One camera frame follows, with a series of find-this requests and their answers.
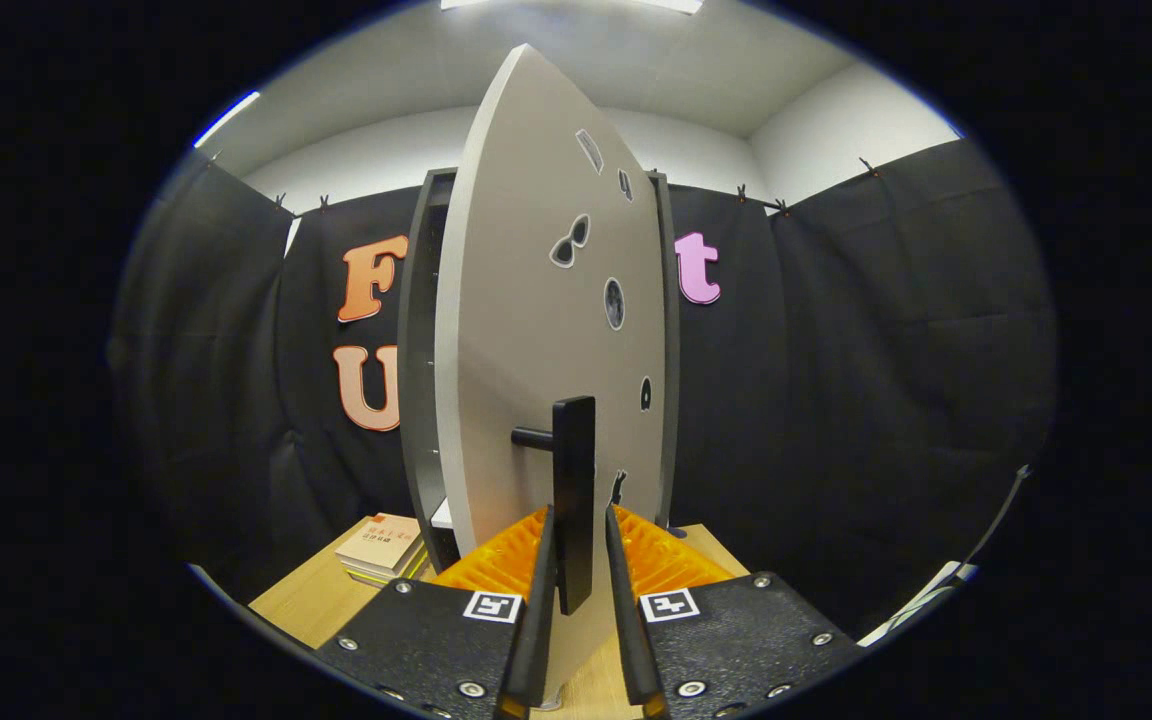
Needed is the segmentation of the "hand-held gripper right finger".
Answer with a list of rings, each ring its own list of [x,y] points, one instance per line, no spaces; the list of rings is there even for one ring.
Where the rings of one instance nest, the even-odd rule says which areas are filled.
[[[628,703],[645,719],[755,719],[861,660],[861,644],[771,571],[637,593],[630,511],[605,510]]]

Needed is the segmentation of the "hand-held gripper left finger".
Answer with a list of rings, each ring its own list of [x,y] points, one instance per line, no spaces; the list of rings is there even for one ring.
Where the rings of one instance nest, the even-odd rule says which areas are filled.
[[[524,592],[393,579],[317,647],[316,659],[419,719],[526,719],[547,697],[553,536],[543,509]]]

